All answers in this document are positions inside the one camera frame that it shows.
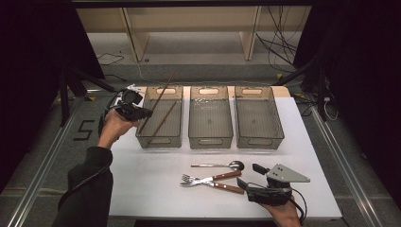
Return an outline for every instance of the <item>transparent plastic bin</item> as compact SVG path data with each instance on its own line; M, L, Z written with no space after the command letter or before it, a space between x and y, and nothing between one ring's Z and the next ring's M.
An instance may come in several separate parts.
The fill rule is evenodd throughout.
M191 87L188 124L190 147L230 148L233 135L227 87Z
M163 87L148 87L143 107L151 110L162 91ZM168 86L166 88L152 117L148 119L148 123L139 134L139 129L142 128L145 120L139 121L140 125L135 134L142 148L180 148L182 145L183 87Z
M236 87L238 148L278 149L284 139L271 87Z

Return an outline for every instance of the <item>metal fork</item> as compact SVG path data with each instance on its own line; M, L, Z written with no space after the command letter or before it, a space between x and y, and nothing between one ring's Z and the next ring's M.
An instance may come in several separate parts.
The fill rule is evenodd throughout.
M193 181L200 180L199 178L191 177L191 176L186 175L186 174L183 174L182 179L183 179L183 181L188 182L188 183L193 182Z

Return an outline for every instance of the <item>metal rail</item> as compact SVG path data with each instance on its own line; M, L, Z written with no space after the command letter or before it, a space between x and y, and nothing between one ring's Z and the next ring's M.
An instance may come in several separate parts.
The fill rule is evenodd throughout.
M354 170L344 156L342 149L339 143L337 143L333 132L327 125L327 122L322 121L314 107L312 107L311 110L313 112L313 117L315 118L315 121L322 132L324 140L329 146L330 151L333 154L333 157L340 169L341 175L347 183L348 188L350 189L362 216L365 218L367 225L370 227L384 226L374 208L374 205L367 196L365 190L363 190L361 184L359 183L359 180L357 179L356 174L354 173Z
M60 147L64 142L66 134L69 132L72 123L77 115L77 110L79 109L80 105L83 103L84 97L77 97L74 101L74 106L72 108L71 117L65 123L64 127L60 128L59 132L56 135L56 138L53 141L50 149L48 150L44 160L41 163L38 171L35 174L32 182L30 183L29 187L26 190L26 193L21 198L20 202L18 203L17 207L15 208L9 223L8 227L16 227L22 226L24 221L29 213L30 208L35 201L39 190L41 189L44 180L49 172L50 168L53 166L54 160L56 159Z

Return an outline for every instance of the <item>wooden handle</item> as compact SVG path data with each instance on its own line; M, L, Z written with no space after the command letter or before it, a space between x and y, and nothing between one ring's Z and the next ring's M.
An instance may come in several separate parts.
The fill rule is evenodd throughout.
M214 183L213 187L217 187L223 190L231 191L231 192L236 192L239 194L244 194L244 189L236 186L230 186L224 183Z
M238 177L238 176L241 176L241 174L242 174L242 172L240 170L236 170L234 172L229 172L229 173L224 173L224 174L213 176L213 181L214 180L221 180L221 179Z

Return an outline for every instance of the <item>white tabletop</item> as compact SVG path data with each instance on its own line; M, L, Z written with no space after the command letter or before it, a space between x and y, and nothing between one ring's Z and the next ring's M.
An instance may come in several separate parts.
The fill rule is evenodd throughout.
M207 185L182 187L182 175L199 178L230 172L228 167L191 167L191 164L229 164L239 160L245 164L240 177L247 183L267 185L266 177L252 169L252 164L273 168L287 166L306 177L310 183L291 183L307 203L307 217L336 219L341 217L322 167L312 147L295 101L291 97L277 97L285 139L277 150L240 149L236 137L230 149L191 149L188 139L189 87L183 92L183 145L181 148L142 149L131 129L114 143L114 176L111 216L162 219L264 219L270 214L260 205L248 201L244 195L215 189ZM232 116L234 87L229 87ZM235 179L221 181L236 186ZM305 209L301 197L295 200Z

